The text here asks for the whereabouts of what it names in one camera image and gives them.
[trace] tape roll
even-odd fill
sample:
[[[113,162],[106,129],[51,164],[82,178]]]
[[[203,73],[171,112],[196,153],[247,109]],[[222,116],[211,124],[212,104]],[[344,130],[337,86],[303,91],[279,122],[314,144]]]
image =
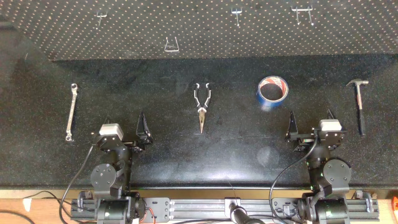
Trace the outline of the tape roll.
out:
[[[282,97],[279,98],[278,100],[269,100],[265,98],[262,93],[261,93],[261,88],[264,85],[277,85],[281,90],[282,90]],[[257,90],[257,99],[259,100],[260,104],[262,106],[266,107],[276,107],[282,104],[283,100],[286,98],[287,93],[289,92],[289,87],[287,86],[286,81],[277,76],[269,76],[265,77],[263,80],[261,80],[258,90]]]

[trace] black pliers handle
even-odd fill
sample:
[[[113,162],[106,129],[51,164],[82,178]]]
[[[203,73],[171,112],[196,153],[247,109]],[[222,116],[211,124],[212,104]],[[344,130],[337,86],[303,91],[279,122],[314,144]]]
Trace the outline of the black pliers handle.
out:
[[[195,97],[195,101],[196,101],[196,104],[197,104],[198,112],[200,112],[200,111],[203,110],[203,111],[206,113],[206,110],[207,110],[207,108],[209,107],[209,104],[210,104],[211,90],[210,90],[210,88],[209,88],[209,83],[207,83],[207,84],[206,84],[207,99],[206,99],[205,104],[202,106],[202,105],[200,104],[200,102],[199,102],[199,99],[198,99],[198,90],[199,90],[199,87],[200,87],[199,84],[196,84],[196,87],[195,87],[195,89],[194,89],[194,91],[193,91],[193,97]]]

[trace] black table surface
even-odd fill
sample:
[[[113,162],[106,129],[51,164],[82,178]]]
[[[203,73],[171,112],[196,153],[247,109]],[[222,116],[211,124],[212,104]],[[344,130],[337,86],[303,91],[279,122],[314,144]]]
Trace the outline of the black table surface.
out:
[[[77,60],[49,62],[37,55],[1,55],[0,187],[64,188],[80,168],[91,132],[106,116],[133,138],[141,111],[154,143],[134,156],[134,188],[269,188],[277,174],[303,156],[284,141],[289,112],[309,133],[330,108],[348,133],[333,156],[352,166],[352,188],[398,186],[398,58],[396,55]],[[257,85],[277,75],[289,85],[270,111],[256,99]],[[354,78],[361,87],[367,135],[358,134]],[[73,142],[65,142],[71,83],[78,84]],[[210,83],[211,104],[200,134],[195,83]],[[200,89],[204,101],[206,91]],[[87,188],[92,153],[74,187]],[[305,164],[289,170],[278,187],[309,187]]]

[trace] wooden floor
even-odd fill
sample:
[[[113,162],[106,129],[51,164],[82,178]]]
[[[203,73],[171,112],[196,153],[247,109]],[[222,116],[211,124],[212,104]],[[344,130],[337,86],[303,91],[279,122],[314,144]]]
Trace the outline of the wooden floor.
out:
[[[15,192],[14,194],[8,194],[6,191],[0,191],[0,196],[1,197],[25,197],[28,196],[30,194],[34,194],[38,192],[37,190],[32,190],[32,191],[18,191]],[[52,191],[53,193],[55,193],[55,195],[57,197],[61,197],[62,196],[62,191]],[[77,190],[76,191],[72,191],[71,192],[71,197],[70,198],[75,198],[75,194],[77,194]],[[163,194],[163,197],[165,195],[167,195],[167,197],[170,198],[176,198],[176,197],[171,197],[170,194],[164,194],[164,191],[161,191]],[[276,191],[275,196],[276,197],[293,197],[296,196],[297,191]],[[187,197],[188,195],[198,195],[197,191],[179,191],[178,195],[183,195],[184,198],[189,198]],[[259,197],[259,191],[251,191],[251,193],[246,193],[246,197],[243,191],[236,191],[236,194],[238,197],[241,198],[255,198],[254,195],[257,195],[257,197]],[[141,193],[141,195],[143,197],[159,197],[161,195],[158,195],[158,191],[144,191],[143,193]],[[42,194],[42,195],[38,195],[38,198],[42,198],[42,197],[48,197],[48,195],[46,194]],[[214,198],[224,198],[224,197],[230,197],[230,193],[224,193],[224,194],[220,194],[220,192],[218,192],[218,196],[214,197]],[[365,224],[398,224],[396,221],[396,218],[394,216],[394,212],[392,211],[392,203],[391,200],[378,200],[379,201],[379,209],[380,209],[380,221],[379,222],[366,222]],[[69,212],[70,210],[70,206],[68,204],[64,204],[65,209]],[[27,212],[24,208],[22,199],[0,199],[0,210],[9,210],[12,212],[17,212],[17,213],[21,213],[27,217],[29,217],[35,224],[46,224],[46,223],[54,223],[54,224],[58,224],[61,223],[60,219],[59,219],[59,215],[58,215],[58,208],[59,208],[59,204],[56,200],[53,199],[32,199],[31,205],[30,205],[30,211]],[[67,221],[67,223],[76,223],[74,221],[71,221],[68,216],[63,213],[63,217],[64,219]],[[26,220],[24,220],[23,218],[17,217],[15,215],[10,215],[10,214],[3,214],[0,213],[0,223],[29,223]]]

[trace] black perforated board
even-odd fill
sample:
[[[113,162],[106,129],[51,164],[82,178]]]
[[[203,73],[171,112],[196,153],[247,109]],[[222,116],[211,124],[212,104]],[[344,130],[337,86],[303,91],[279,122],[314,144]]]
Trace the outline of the black perforated board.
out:
[[[314,26],[307,12],[298,25],[291,7],[309,6]],[[387,0],[0,2],[51,60],[398,53],[397,10]],[[99,27],[97,12],[108,13]],[[166,37],[178,52],[164,51]]]

